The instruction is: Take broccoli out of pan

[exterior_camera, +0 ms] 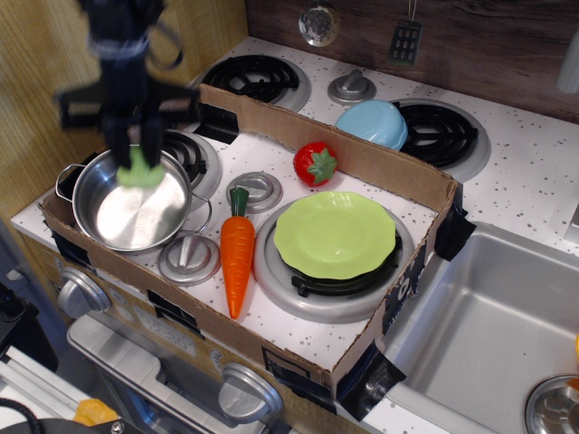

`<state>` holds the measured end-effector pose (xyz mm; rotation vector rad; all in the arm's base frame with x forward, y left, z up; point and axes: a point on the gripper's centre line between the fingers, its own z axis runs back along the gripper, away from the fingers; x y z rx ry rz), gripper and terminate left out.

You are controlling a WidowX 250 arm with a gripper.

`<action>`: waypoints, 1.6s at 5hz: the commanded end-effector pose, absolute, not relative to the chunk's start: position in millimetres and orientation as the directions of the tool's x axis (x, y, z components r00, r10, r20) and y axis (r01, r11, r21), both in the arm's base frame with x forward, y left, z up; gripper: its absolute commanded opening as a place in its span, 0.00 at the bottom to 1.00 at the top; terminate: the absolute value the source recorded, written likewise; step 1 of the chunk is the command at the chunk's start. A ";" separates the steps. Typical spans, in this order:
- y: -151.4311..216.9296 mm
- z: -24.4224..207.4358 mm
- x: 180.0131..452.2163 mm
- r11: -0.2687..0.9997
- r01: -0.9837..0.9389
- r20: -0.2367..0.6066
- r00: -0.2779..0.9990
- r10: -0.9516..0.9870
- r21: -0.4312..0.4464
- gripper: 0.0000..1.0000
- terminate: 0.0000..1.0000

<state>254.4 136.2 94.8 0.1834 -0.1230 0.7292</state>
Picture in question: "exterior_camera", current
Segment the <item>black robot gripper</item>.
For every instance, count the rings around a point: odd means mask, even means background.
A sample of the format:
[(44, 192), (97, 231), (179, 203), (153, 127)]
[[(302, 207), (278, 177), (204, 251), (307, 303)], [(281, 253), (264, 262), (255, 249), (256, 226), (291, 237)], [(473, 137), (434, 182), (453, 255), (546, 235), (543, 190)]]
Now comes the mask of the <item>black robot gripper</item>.
[[(164, 127), (198, 119), (199, 92), (151, 77), (147, 59), (159, 69), (183, 60), (179, 36), (160, 22), (164, 1), (80, 1), (88, 21), (87, 48), (100, 63), (97, 81), (55, 95), (61, 126), (100, 127), (120, 167), (131, 168), (128, 126), (141, 124), (140, 146), (149, 168), (160, 163)], [(177, 47), (163, 64), (150, 51), (157, 28)]]

